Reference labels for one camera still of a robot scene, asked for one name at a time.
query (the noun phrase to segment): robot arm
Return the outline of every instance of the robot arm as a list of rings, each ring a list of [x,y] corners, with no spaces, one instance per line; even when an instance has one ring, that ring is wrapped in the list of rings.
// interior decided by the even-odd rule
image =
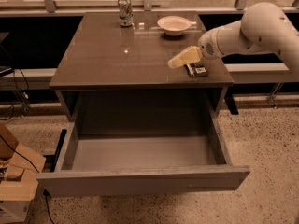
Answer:
[[[253,5],[240,21],[206,32],[198,46],[207,59],[274,53],[299,78],[299,32],[283,11],[270,3]]]

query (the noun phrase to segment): cardboard box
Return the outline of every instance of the cardboard box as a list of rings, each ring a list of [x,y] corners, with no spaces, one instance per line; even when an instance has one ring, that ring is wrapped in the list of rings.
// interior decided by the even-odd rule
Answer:
[[[5,125],[0,126],[0,135],[16,150],[10,152],[5,149],[7,144],[0,138],[1,159],[11,158],[4,175],[5,180],[0,183],[0,223],[22,222],[26,219],[30,202],[36,195],[38,186],[36,169],[41,172],[46,159],[18,142]],[[36,169],[18,153],[32,162]],[[19,181],[11,181],[17,176],[20,177]]]

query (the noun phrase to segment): open drawer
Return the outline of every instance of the open drawer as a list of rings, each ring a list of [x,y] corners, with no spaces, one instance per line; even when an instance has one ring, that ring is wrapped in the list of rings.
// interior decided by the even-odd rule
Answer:
[[[249,167],[231,164],[206,89],[80,91],[52,196],[234,190]]]

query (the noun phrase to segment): speckled floor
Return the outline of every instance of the speckled floor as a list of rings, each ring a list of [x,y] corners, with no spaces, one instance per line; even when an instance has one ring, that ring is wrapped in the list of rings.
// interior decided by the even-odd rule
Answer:
[[[219,123],[233,164],[251,173],[237,191],[117,197],[51,198],[55,223],[299,223],[299,97],[236,98]],[[29,116],[5,121],[28,147],[54,152],[67,119],[58,104],[33,105]],[[25,223],[50,223],[39,187]]]

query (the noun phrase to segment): white bowl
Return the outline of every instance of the white bowl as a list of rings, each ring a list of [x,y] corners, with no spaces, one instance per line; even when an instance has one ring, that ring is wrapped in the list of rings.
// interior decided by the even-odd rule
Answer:
[[[158,20],[158,25],[165,30],[167,35],[177,36],[191,27],[188,19],[178,16],[168,16]]]

